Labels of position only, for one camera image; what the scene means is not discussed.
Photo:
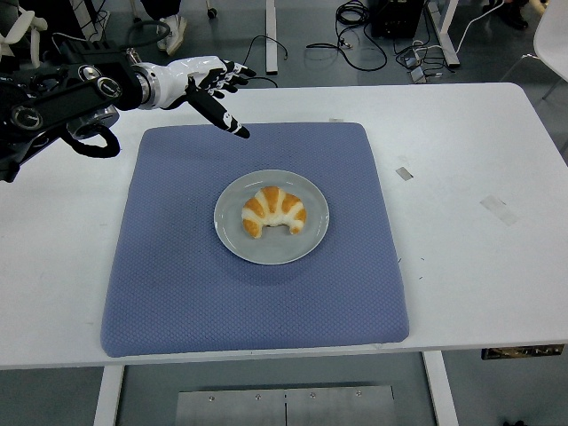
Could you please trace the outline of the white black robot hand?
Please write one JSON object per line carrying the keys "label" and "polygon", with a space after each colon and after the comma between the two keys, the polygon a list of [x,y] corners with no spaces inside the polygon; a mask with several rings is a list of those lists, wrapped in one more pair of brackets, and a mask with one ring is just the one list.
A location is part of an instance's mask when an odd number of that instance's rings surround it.
{"label": "white black robot hand", "polygon": [[186,102],[219,129],[240,138],[250,136],[219,100],[225,92],[235,93],[240,85],[247,84],[247,79],[256,75],[253,70],[238,62],[205,56],[155,66],[152,73],[160,88],[156,99],[159,108],[175,109]]}

